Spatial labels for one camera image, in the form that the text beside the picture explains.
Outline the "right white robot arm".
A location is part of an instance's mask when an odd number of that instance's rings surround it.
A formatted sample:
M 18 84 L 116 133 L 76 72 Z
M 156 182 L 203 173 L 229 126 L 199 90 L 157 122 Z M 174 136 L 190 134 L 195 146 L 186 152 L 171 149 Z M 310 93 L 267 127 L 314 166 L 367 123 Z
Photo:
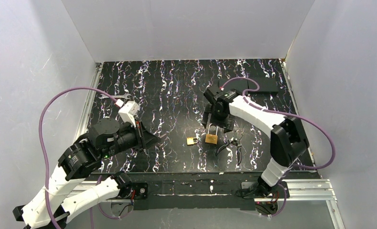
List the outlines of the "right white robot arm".
M 275 114 L 237 90 L 223 91 L 216 85 L 208 87 L 204 96 L 208 101 L 202 117 L 204 127 L 215 126 L 228 133 L 234 129 L 235 118 L 240 118 L 270 139 L 271 159 L 258 178 L 258 190 L 269 191 L 275 187 L 309 148 L 302 121 L 293 114 Z

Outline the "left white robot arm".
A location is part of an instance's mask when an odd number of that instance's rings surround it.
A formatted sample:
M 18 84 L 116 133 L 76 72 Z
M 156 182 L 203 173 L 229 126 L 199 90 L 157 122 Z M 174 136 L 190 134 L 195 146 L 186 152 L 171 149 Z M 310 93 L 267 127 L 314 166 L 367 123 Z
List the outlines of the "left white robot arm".
M 43 186 L 28 204 L 13 209 L 16 221 L 24 222 L 27 229 L 53 229 L 54 219 L 64 228 L 94 205 L 115 197 L 130 197 L 134 189 L 125 172 L 117 172 L 72 197 L 69 194 L 100 168 L 104 159 L 129 149 L 145 151 L 160 140 L 140 121 L 121 124 L 113 118 L 99 120 L 61 155 L 48 186 Z

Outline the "large brass padlock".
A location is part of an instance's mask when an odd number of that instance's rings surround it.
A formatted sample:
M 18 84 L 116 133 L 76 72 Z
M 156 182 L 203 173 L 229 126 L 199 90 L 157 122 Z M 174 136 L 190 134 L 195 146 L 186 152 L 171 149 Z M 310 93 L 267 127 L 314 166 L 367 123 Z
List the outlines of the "large brass padlock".
M 218 126 L 209 124 L 205 135 L 205 143 L 216 145 L 218 141 Z

